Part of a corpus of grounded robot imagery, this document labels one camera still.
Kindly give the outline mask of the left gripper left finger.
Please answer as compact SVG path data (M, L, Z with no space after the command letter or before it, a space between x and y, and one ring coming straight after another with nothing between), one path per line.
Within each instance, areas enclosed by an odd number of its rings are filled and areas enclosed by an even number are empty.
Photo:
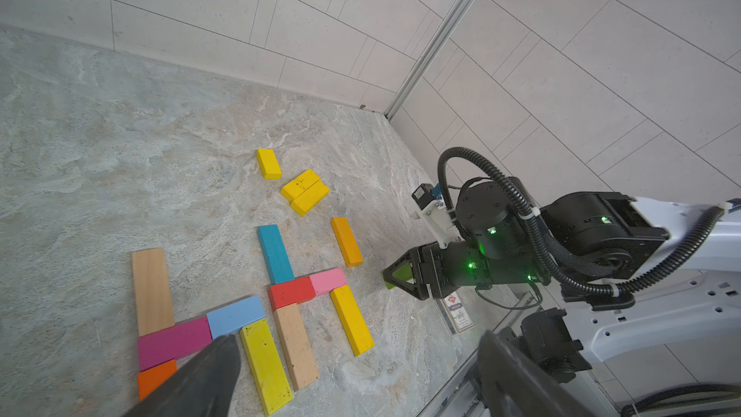
M125 416L228 416L240 370L237 337L220 336Z

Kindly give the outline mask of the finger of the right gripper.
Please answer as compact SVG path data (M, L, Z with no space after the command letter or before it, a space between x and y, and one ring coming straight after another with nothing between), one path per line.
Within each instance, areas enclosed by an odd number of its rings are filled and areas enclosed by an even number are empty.
M412 295L413 297L419 300L427 300L430 298L430 292L428 291L428 286L424 283L418 283L414 280L403 281L403 280L395 279L390 282L390 286L393 288L399 288L405 293L408 293L409 295Z
M393 264L390 264L390 266L387 266L387 268L382 271L383 277L394 278L393 272L402 264L409 263L413 271L414 278L422 278L424 267L423 249L424 247L417 246L408 250L406 253L403 254L403 256L399 257Z

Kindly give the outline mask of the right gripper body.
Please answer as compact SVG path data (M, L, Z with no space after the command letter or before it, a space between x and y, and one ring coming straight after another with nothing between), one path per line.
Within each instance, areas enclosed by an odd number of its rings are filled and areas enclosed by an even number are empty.
M430 243L416 249L423 292L442 299L460 287L550 283L538 267L524 226L504 191L492 180L472 179L459 189L457 223L467 233L445 248Z

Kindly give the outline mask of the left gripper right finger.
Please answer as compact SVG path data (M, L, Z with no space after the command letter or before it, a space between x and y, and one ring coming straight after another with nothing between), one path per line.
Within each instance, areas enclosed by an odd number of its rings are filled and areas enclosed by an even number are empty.
M478 370L482 399L492 416L592 415L521 353L505 331L488 331L480 338Z

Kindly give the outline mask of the green block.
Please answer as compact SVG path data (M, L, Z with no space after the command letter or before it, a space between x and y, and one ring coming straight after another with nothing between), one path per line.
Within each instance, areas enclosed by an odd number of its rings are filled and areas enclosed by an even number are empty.
M413 271L409 263L402 264L394 272L393 277L403 281L413 280Z

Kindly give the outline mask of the magenta block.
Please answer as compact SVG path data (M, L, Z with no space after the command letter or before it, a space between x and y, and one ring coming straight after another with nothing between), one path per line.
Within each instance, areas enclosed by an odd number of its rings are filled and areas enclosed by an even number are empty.
M198 353L211 341L207 317L140 337L138 340L140 371L144 372L165 362Z

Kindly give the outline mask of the amber orange block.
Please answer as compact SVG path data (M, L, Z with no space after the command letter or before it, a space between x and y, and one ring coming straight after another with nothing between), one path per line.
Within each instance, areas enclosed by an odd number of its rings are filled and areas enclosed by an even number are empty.
M335 233L343 260L348 268L355 268L364 263L360 247L355 239L349 221L345 217L331 219L331 226Z

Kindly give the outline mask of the light blue block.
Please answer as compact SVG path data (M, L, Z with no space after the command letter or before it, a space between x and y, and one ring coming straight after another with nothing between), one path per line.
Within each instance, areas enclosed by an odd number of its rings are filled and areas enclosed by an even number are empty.
M213 339L238 332L244 326L254 324L265 317L260 297L246 297L206 314Z

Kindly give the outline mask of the natural wood block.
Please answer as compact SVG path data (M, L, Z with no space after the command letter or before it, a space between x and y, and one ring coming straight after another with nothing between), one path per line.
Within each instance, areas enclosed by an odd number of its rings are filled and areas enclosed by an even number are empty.
M278 333L287 359L294 389L301 390L320 377L307 330L297 304L290 304L274 312Z
M131 254L132 273L140 337L175 325L175 314L163 248Z

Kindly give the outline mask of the pink block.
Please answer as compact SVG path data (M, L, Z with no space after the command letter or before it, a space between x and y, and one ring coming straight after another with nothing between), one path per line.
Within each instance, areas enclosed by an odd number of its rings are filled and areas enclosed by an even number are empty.
M341 268L333 268L333 270L324 270L311 274L309 279L314 289L315 297L327 295L335 289L347 285L347 278L345 278L345 274Z

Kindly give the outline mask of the red block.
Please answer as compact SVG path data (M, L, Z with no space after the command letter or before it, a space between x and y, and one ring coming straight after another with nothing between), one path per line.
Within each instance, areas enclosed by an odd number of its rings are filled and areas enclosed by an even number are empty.
M301 277L272 285L268 288L267 294L273 311L292 304L307 302L316 297L316 291L310 277Z

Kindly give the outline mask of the teal block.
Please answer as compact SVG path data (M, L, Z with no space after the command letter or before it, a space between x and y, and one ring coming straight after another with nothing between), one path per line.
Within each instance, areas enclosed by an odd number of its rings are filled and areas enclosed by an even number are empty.
M257 235L271 284L278 285L293 281L293 269L278 226L260 226L257 229Z

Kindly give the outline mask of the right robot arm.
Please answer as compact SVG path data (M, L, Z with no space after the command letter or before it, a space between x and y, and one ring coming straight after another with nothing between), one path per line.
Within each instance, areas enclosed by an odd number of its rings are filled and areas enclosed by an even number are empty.
M435 241L385 268L383 279L416 299L462 287L560 287L562 309L527 305L515 345L560 382L633 349L740 326L740 203L687 205L617 192L574 192L532 208L552 268L530 242L511 178L509 195L488 178L465 183L448 207L440 187L412 196Z

